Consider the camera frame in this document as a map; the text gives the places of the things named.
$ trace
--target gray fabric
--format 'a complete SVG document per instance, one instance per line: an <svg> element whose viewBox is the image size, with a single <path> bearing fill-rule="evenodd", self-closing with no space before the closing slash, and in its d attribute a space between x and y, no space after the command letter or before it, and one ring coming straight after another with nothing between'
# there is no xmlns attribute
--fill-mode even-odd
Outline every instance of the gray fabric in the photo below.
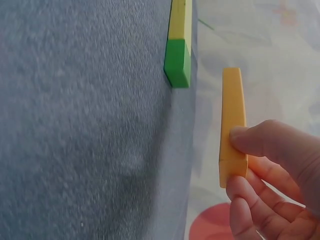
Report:
<svg viewBox="0 0 320 240"><path fill-rule="evenodd" d="M0 1L1 240L183 238L197 16L191 88L172 90L170 6Z"/></svg>

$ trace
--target hand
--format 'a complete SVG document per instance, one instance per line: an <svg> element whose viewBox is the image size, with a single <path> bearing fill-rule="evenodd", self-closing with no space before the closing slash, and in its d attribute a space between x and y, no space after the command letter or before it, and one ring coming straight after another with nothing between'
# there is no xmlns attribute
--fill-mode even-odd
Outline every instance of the hand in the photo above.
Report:
<svg viewBox="0 0 320 240"><path fill-rule="evenodd" d="M320 139L267 120L236 127L230 141L250 155L247 178L226 187L236 240L320 240ZM285 201L262 180L306 207Z"/></svg>

